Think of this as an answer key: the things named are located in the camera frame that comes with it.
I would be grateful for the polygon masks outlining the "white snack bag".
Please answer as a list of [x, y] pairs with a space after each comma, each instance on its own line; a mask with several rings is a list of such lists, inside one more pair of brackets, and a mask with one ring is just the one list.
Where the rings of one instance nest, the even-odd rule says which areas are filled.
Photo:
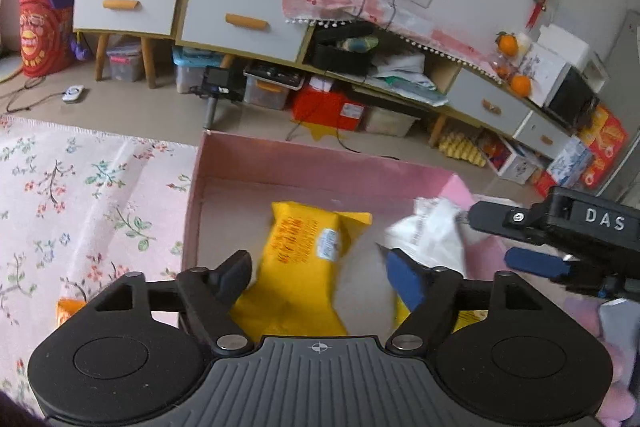
[[422, 267], [444, 267], [465, 275], [464, 244], [457, 225], [460, 212], [449, 199], [418, 197], [413, 213], [385, 230], [383, 245], [399, 249]]

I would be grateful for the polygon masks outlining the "yellow snack bag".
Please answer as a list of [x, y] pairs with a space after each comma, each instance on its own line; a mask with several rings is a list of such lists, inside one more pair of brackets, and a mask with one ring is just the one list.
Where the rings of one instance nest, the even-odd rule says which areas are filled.
[[338, 264], [372, 225], [371, 213], [299, 202], [274, 202], [271, 209], [256, 279], [232, 307], [233, 321], [255, 343], [265, 336], [345, 336], [333, 306]]
[[[395, 297], [395, 317], [394, 317], [394, 327], [397, 329], [402, 323], [404, 323], [411, 311], [402, 301], [399, 295]], [[460, 329], [464, 329], [466, 326], [470, 326], [473, 324], [477, 324], [483, 322], [488, 317], [487, 310], [463, 310], [454, 313], [454, 311], [448, 310], [442, 313], [423, 313], [422, 317], [427, 318], [427, 323], [438, 326], [446, 326], [452, 319], [454, 319], [454, 327], [452, 328], [453, 332], [460, 331]]]

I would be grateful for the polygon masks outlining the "pink cardboard snack box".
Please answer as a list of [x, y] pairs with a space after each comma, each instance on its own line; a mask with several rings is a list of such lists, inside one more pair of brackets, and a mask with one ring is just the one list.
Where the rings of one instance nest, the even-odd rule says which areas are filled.
[[370, 227], [337, 263], [333, 306], [348, 335], [386, 340], [397, 325], [396, 294], [378, 248], [419, 197], [446, 198], [463, 210], [475, 202], [465, 183], [442, 168], [207, 132], [192, 176], [182, 265], [216, 268], [239, 249], [258, 263], [275, 202], [370, 213]]

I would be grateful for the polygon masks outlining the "black microwave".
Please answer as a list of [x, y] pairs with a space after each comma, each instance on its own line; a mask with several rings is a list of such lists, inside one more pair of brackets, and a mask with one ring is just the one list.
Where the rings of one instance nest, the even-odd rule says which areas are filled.
[[573, 65], [566, 65], [542, 109], [566, 130], [580, 131], [590, 126], [599, 103], [584, 75]]

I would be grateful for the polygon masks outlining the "floral tablecloth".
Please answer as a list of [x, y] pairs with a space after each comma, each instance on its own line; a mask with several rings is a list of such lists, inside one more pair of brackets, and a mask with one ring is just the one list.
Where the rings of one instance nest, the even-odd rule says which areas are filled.
[[1, 119], [1, 390], [39, 407], [27, 363], [58, 326], [128, 271], [180, 270], [198, 150], [191, 145]]

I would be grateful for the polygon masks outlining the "orange fruit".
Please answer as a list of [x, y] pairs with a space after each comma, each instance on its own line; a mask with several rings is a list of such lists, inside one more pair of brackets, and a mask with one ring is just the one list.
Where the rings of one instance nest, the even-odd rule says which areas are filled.
[[518, 55], [518, 39], [506, 31], [500, 31], [497, 34], [496, 45], [501, 54], [507, 57]]

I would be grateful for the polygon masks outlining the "red box under cabinet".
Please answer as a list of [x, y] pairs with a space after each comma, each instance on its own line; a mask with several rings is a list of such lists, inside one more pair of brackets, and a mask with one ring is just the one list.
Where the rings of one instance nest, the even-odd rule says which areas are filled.
[[345, 131], [358, 128], [365, 109], [342, 91], [318, 91], [309, 86], [300, 89], [292, 103], [295, 120]]

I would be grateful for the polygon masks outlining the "pink cloth on cabinet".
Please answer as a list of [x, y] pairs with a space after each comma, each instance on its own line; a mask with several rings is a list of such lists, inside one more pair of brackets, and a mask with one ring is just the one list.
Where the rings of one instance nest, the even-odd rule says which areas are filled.
[[418, 48], [451, 58], [492, 80], [499, 79], [487, 55], [425, 16], [416, 15], [390, 0], [282, 0], [282, 12], [286, 20], [300, 24], [362, 20]]

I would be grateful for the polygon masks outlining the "wooden cabinet with white drawers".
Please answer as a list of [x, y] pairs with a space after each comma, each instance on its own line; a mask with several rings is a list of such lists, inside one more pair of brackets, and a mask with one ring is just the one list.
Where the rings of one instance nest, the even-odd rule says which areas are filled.
[[[291, 23], [282, 0], [75, 0], [74, 27], [101, 41], [136, 36], [144, 44], [166, 39], [244, 58], [318, 69], [316, 45], [321, 29], [346, 23]], [[439, 53], [397, 39], [431, 57], [431, 77], [445, 95], [442, 118], [458, 118], [490, 128], [546, 157], [562, 152], [568, 132], [532, 102], [474, 69]]]

